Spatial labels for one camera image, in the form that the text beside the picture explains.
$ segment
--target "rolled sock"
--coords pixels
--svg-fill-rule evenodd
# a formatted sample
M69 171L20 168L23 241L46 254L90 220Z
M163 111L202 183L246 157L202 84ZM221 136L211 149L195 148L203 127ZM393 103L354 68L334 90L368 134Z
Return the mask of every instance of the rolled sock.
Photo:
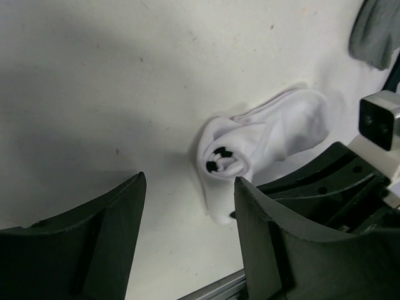
M399 46L400 1L365 0L350 36L350 55L383 70Z
M197 170L212 220L233 219L234 180L275 161L311 149L329 134L327 99L317 91L295 89L231 119L216 117L205 127L197 149Z

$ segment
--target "white sock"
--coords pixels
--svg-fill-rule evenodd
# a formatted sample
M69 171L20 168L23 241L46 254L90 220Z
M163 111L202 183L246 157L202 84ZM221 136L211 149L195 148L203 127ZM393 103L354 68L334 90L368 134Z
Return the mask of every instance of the white sock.
M233 219L234 180L311 149L329 134L328 101L317 91L295 89L241 116L216 117L205 127L197 170L207 208L217 224Z

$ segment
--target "gray sock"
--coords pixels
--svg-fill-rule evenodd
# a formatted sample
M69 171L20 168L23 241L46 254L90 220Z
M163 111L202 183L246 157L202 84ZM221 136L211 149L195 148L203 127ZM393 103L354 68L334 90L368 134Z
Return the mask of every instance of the gray sock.
M350 55L380 70L400 46L400 1L365 0L350 36Z

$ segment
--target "black spot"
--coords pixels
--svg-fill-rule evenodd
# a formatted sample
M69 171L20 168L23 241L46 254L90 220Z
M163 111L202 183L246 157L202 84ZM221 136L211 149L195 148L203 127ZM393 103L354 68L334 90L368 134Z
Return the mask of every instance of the black spot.
M206 163L206 168L207 168L207 171L209 171L210 173L212 171L218 172L218 166L217 166L217 163L215 161L208 161Z
M220 154L223 158L231 158L233 156L233 152L226 151L225 147L219 147L214 150L214 154Z

